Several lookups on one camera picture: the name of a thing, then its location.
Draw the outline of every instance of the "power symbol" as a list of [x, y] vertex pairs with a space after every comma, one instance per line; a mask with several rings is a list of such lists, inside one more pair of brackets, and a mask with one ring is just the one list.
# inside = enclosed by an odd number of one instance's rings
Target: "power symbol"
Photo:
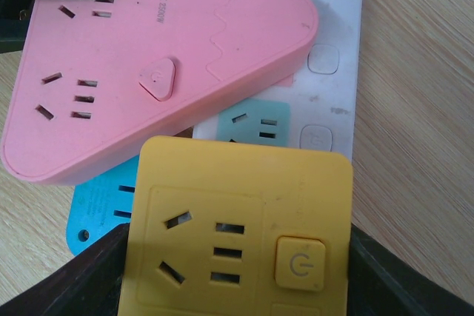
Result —
[[151, 73], [151, 79], [153, 80], [153, 83], [156, 83], [163, 79], [163, 75], [160, 72], [153, 72]]
[[314, 268], [314, 264], [305, 263], [305, 262], [308, 262], [309, 259], [310, 257], [304, 253], [296, 253], [294, 256], [291, 257], [291, 260], [290, 260], [291, 272], [297, 277], [306, 277], [309, 274], [309, 272], [298, 272], [296, 268], [298, 269]]
[[321, 146], [323, 143], [323, 140], [319, 138], [319, 135], [312, 135], [311, 136], [311, 144], [315, 147]]

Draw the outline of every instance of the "white power strip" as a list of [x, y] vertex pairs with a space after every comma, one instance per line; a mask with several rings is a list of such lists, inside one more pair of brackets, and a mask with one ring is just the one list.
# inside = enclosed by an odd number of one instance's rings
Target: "white power strip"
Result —
[[293, 84], [274, 85], [195, 125], [194, 138], [331, 150], [352, 159], [362, 0], [313, 1], [319, 32]]

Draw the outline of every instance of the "table surface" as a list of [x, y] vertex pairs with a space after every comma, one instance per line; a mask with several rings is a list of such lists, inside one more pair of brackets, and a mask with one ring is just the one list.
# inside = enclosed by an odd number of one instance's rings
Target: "table surface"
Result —
[[[353, 220], [474, 303], [474, 0], [364, 0]], [[21, 53], [0, 56], [3, 127]], [[0, 167], [0, 303], [71, 259], [72, 187]]]

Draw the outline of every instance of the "yellow power strip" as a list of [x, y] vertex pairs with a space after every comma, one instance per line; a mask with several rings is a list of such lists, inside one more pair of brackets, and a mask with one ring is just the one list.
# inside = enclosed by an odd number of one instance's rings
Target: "yellow power strip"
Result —
[[150, 139], [118, 316], [345, 316], [352, 182], [338, 153]]

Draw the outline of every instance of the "pink power button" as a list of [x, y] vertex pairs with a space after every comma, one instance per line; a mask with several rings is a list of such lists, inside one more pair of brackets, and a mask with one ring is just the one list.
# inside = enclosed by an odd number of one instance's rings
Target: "pink power button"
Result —
[[162, 58], [140, 72], [139, 82], [156, 100], [165, 101], [171, 97], [175, 72], [173, 61]]

